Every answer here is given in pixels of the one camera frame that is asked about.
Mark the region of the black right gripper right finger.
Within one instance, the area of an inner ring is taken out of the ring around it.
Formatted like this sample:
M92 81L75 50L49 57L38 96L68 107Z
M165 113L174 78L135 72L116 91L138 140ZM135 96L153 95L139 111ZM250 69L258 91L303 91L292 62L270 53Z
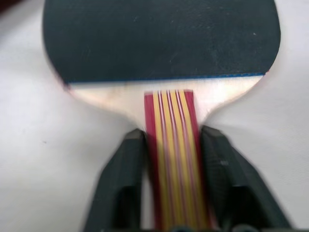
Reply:
M201 127L200 145L207 191L222 231L239 225L255 231L290 227L258 171L221 131Z

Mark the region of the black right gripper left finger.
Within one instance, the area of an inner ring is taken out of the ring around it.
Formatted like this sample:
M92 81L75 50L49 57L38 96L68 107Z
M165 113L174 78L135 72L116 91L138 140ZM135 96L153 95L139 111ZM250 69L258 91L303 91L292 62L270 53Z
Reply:
M142 232L142 179L151 179L152 171L146 132L128 132L101 171L84 230Z

